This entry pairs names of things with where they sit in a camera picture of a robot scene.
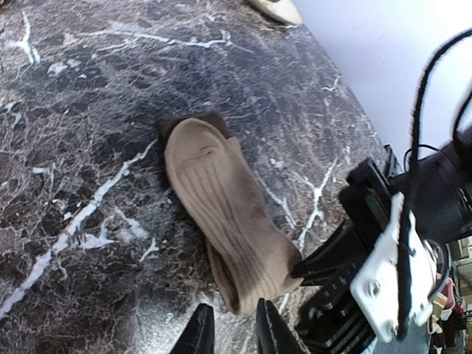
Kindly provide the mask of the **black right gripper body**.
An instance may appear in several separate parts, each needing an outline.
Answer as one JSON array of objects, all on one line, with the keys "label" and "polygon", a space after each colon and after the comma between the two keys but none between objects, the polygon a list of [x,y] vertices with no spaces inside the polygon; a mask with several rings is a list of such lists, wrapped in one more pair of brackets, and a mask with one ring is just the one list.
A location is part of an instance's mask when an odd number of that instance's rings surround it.
[{"label": "black right gripper body", "polygon": [[[449,143],[419,161],[420,191],[413,208],[419,236],[445,246],[471,223],[471,152],[459,154]],[[354,228],[354,255],[321,291],[300,308],[296,331],[311,353],[361,353],[374,340],[348,287],[374,249],[390,217],[392,197],[406,189],[406,174],[388,177],[366,159],[347,177],[339,193]]]}]

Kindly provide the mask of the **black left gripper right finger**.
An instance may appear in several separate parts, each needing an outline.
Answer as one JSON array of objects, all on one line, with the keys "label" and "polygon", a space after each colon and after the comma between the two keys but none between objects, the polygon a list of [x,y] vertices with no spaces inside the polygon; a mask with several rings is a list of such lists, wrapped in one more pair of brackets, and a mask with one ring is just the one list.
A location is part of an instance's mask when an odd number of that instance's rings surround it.
[{"label": "black left gripper right finger", "polygon": [[262,354],[304,354],[274,304],[259,299],[256,313],[257,352]]}]

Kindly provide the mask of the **tan ribbed sock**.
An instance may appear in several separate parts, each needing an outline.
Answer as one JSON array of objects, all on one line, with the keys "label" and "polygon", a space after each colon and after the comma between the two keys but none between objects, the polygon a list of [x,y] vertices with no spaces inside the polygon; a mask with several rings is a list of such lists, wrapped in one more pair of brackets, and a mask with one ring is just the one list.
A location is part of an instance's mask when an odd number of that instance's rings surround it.
[{"label": "tan ribbed sock", "polygon": [[238,139],[216,113],[159,123],[167,179],[202,231],[216,285],[235,315],[296,289],[302,254],[269,215]]}]

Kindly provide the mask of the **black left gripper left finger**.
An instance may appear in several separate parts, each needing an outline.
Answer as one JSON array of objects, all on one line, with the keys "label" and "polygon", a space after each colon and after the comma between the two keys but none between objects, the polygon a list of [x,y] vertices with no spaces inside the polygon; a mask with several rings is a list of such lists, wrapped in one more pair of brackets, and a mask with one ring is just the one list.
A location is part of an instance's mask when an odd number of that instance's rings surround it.
[{"label": "black left gripper left finger", "polygon": [[215,321],[213,307],[199,304],[174,344],[171,354],[214,354]]}]

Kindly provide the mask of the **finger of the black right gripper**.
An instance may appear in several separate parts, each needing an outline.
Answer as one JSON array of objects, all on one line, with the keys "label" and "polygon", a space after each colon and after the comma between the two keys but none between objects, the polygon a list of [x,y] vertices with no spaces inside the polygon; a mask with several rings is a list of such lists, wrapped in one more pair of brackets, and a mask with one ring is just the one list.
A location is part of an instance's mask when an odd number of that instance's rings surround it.
[{"label": "finger of the black right gripper", "polygon": [[321,285],[354,255],[353,246],[353,224],[343,221],[320,247],[294,266],[291,276],[302,280],[302,286]]}]

